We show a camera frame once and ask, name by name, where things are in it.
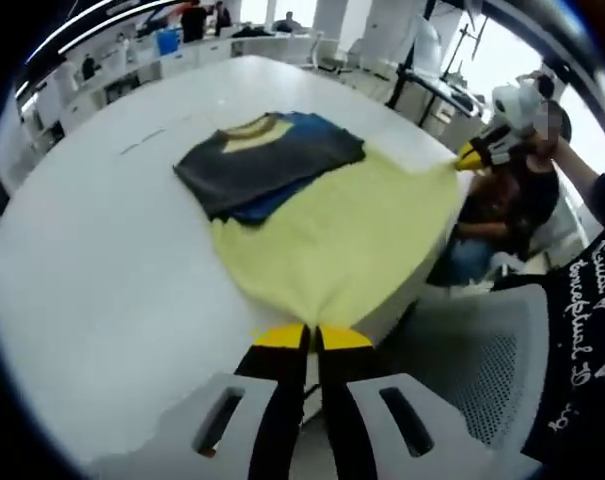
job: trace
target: jeans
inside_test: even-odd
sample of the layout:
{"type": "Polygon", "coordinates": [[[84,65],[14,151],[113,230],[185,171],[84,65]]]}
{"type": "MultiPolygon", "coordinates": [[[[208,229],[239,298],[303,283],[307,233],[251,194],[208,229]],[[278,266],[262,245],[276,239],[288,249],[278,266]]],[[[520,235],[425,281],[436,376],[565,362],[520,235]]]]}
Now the jeans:
{"type": "Polygon", "coordinates": [[[452,238],[437,261],[428,283],[438,287],[479,282],[489,271],[495,249],[483,240],[452,238]]]}

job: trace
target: round table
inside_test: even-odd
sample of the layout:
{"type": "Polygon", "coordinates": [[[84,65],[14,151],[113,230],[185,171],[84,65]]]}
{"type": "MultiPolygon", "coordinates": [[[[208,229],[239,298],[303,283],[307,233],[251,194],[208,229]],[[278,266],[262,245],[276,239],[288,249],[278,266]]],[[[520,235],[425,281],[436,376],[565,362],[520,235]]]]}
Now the round table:
{"type": "MultiPolygon", "coordinates": [[[[348,87],[244,57],[98,112],[16,192],[0,225],[0,352],[73,461],[138,448],[162,412],[214,371],[233,372],[257,332],[292,320],[232,283],[206,216],[172,170],[216,129],[289,110],[316,112],[410,170],[452,156],[348,87]]],[[[467,175],[460,185],[462,203],[467,175]]]]}

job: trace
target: white table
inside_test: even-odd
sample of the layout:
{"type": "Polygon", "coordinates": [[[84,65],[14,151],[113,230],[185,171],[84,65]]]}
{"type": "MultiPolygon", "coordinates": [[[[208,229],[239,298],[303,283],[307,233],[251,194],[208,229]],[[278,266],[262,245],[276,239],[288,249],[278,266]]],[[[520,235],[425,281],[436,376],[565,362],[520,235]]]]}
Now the white table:
{"type": "MultiPolygon", "coordinates": [[[[141,446],[163,411],[213,371],[235,369],[254,332],[292,320],[240,293],[172,170],[215,129],[274,110],[317,112],[407,169],[452,155],[337,82],[244,57],[98,112],[9,204],[0,225],[0,351],[27,405],[76,461],[141,446]]],[[[462,203],[469,177],[460,179],[462,203]]],[[[405,291],[394,308],[417,293],[405,291]]]]}

